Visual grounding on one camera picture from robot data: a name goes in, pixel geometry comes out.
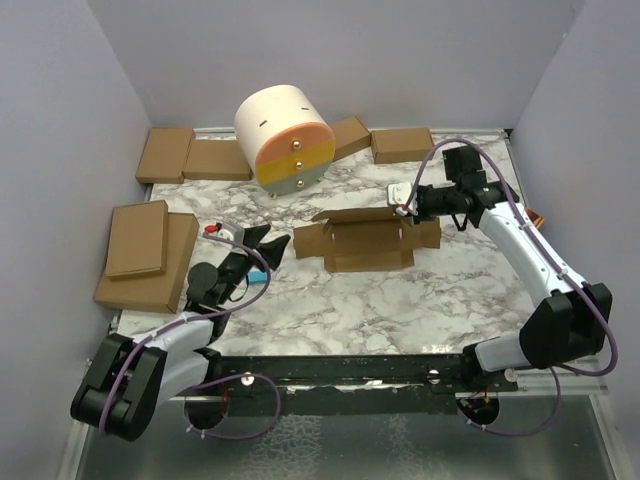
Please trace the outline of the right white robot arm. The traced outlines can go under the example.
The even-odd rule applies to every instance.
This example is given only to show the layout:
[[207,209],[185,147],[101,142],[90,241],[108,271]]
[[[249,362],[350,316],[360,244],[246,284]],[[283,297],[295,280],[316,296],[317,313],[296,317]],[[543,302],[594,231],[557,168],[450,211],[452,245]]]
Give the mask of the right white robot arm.
[[492,240],[534,306],[518,331],[464,348],[461,383],[481,391],[496,372],[509,368],[559,367],[590,377],[613,371],[619,351],[609,326],[610,290],[603,283],[587,282],[561,258],[529,219],[504,175],[488,181],[483,167],[495,163],[479,146],[463,138],[438,145],[444,150],[449,186],[414,181],[403,209],[415,223],[462,215],[454,222],[456,228],[473,226]]

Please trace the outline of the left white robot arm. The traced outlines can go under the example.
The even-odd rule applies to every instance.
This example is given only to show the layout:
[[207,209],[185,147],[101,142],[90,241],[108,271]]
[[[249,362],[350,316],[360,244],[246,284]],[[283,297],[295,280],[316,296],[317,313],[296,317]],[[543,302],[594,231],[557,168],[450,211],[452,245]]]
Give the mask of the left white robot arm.
[[157,407],[180,393],[216,390],[226,410],[229,384],[238,377],[223,375],[222,357],[209,346],[232,314],[254,304],[253,299],[230,303],[251,270],[270,276],[280,266],[291,237],[266,241],[270,229],[221,223],[206,228],[204,238],[228,246],[226,257],[219,265],[200,262],[190,268],[186,306],[173,321],[146,334],[113,333],[102,341],[71,402],[71,417],[103,435],[134,441]]

